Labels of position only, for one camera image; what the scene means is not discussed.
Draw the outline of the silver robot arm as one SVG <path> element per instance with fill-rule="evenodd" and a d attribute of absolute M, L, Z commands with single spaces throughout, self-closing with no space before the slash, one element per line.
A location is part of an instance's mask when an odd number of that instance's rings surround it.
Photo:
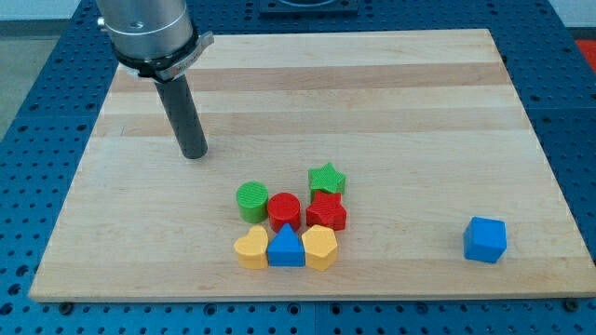
<path fill-rule="evenodd" d="M 183 76 L 214 43 L 200 33 L 185 0 L 97 0 L 98 26 L 118 61 L 137 76 L 168 83 Z"/>

